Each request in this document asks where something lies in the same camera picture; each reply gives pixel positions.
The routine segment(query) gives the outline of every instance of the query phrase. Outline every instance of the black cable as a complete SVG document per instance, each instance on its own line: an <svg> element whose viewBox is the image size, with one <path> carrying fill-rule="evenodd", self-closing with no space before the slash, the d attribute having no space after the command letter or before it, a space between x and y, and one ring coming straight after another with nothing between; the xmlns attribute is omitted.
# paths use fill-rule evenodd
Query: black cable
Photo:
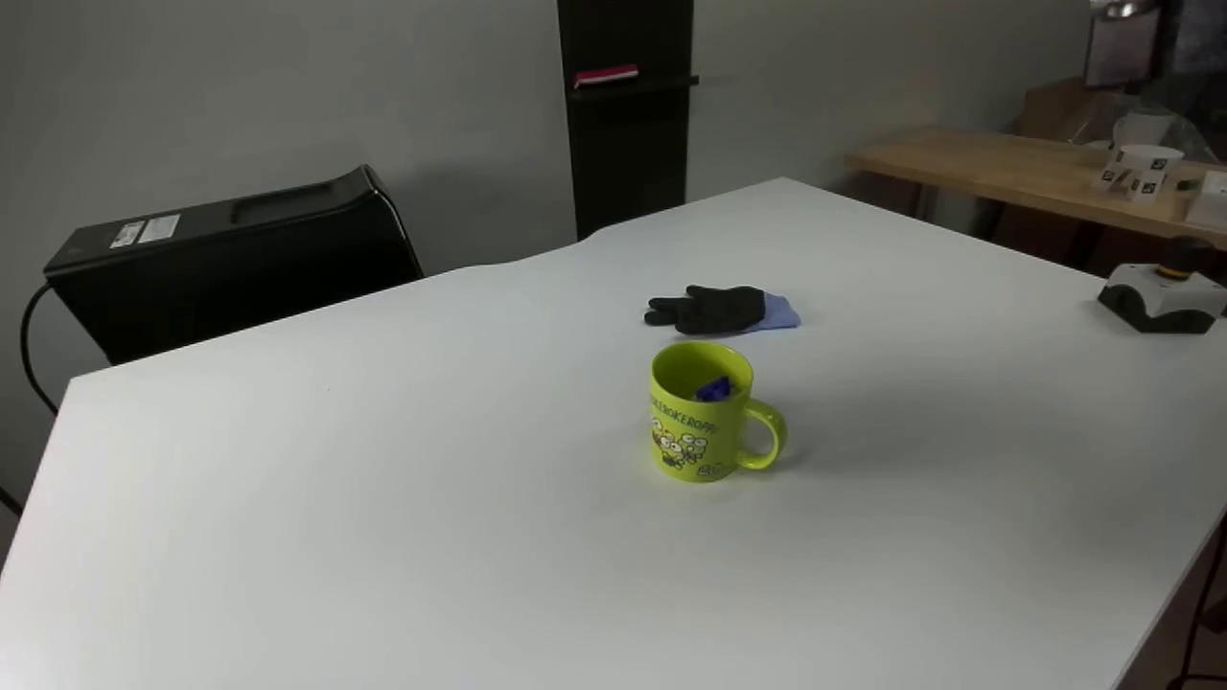
<svg viewBox="0 0 1227 690"><path fill-rule="evenodd" d="M32 364L32 316L35 316L35 306L41 302L41 296L52 290L52 283L41 283L32 302L26 302L26 315L25 315L25 367L26 367L26 379L35 385L35 396L41 397L41 405L52 413L59 413L59 405L52 402L52 396L38 385L38 375L35 375L35 364Z"/></svg>
<svg viewBox="0 0 1227 690"><path fill-rule="evenodd" d="M1197 649L1197 633L1199 633L1199 613L1206 613L1206 600L1213 599L1213 587L1215 587L1215 577L1221 577L1222 548L1227 548L1227 518L1221 520L1215 548L1213 548L1213 572L1207 572L1206 581L1199 581L1197 609L1194 609L1194 624L1188 624L1188 637L1184 637L1181 673L1169 683L1169 690L1181 690L1181 684L1194 683L1194 679L1197 679L1197 683L1227 683L1227 673L1188 673L1188 665L1194 665L1194 649Z"/></svg>

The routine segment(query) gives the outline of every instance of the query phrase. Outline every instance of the cup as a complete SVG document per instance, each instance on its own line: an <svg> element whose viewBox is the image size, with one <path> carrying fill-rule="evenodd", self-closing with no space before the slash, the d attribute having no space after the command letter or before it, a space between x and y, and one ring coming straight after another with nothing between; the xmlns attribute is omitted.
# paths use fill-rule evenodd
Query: cup
<svg viewBox="0 0 1227 690"><path fill-rule="evenodd" d="M1181 162L1181 150L1169 146L1111 146L1107 166L1100 169L1106 191L1127 191L1127 200L1155 200L1166 171Z"/></svg>
<svg viewBox="0 0 1227 690"><path fill-rule="evenodd" d="M732 471L764 471L785 449L785 419L753 397L748 357L709 339L666 346L654 360L654 459L683 482L718 482ZM744 449L744 426L761 420L769 451Z"/></svg>

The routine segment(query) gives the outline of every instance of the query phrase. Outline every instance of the wooden table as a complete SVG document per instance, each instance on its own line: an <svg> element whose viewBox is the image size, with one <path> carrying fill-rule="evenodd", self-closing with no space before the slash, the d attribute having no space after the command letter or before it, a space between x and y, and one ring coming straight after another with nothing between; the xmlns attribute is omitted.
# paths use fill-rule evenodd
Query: wooden table
<svg viewBox="0 0 1227 690"><path fill-rule="evenodd" d="M1207 236L1227 249L1227 231L1188 226L1194 191L1166 191L1155 201L1133 201L1092 189L1106 150L1082 150L1047 139L974 135L974 131L912 131L850 153L850 166L926 189L953 189L1008 208L1068 215L1092 226L1134 231L1152 236ZM1175 180L1199 180L1206 169L1184 162Z"/></svg>

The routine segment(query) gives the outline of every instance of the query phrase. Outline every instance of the gray wall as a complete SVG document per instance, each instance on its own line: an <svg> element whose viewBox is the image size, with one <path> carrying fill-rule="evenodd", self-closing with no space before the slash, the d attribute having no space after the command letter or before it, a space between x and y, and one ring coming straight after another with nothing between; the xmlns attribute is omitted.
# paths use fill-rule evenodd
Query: gray wall
<svg viewBox="0 0 1227 690"><path fill-rule="evenodd" d="M1006 127L1082 74L1087 0L700 0L689 191L840 180L911 127Z"/></svg>
<svg viewBox="0 0 1227 690"><path fill-rule="evenodd" d="M0 482L52 419L25 300L80 222L375 166L427 267L574 236L555 0L0 0ZM100 352L59 302L38 371Z"/></svg>

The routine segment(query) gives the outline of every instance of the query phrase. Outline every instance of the black speaker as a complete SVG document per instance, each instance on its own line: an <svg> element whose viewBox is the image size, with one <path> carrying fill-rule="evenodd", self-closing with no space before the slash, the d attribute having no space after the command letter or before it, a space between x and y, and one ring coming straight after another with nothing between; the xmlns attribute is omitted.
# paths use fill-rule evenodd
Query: black speaker
<svg viewBox="0 0 1227 690"><path fill-rule="evenodd" d="M374 169L80 226L41 270L113 364L422 277Z"/></svg>

